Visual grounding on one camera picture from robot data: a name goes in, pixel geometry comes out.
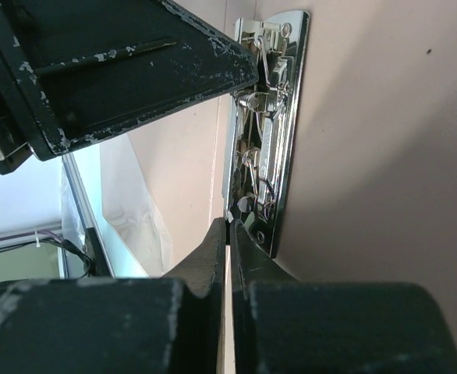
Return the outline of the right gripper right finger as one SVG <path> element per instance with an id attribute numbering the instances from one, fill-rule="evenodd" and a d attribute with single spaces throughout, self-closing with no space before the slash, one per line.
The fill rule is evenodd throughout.
<path id="1" fill-rule="evenodd" d="M 238 373 L 457 373 L 432 296 L 411 283 L 299 281 L 231 223 Z"/>

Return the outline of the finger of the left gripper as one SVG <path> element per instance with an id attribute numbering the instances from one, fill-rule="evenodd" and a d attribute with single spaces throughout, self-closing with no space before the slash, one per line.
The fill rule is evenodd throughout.
<path id="1" fill-rule="evenodd" d="M 0 162 L 42 161 L 258 80 L 173 1 L 0 1 Z"/>

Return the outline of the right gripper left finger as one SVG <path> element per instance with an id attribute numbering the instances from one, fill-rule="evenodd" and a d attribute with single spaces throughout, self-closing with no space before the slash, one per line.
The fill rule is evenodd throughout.
<path id="1" fill-rule="evenodd" d="M 226 223 L 159 278 L 20 280 L 0 294 L 0 373 L 214 373 Z"/>

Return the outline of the metal folder clip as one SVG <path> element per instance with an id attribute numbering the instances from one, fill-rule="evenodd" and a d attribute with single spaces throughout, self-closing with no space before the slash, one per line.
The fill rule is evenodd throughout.
<path id="1" fill-rule="evenodd" d="M 257 63 L 257 83 L 230 99 L 222 197 L 228 220 L 276 257 L 299 109 L 311 14 L 280 12 L 266 20 L 240 18 L 235 40 Z"/>

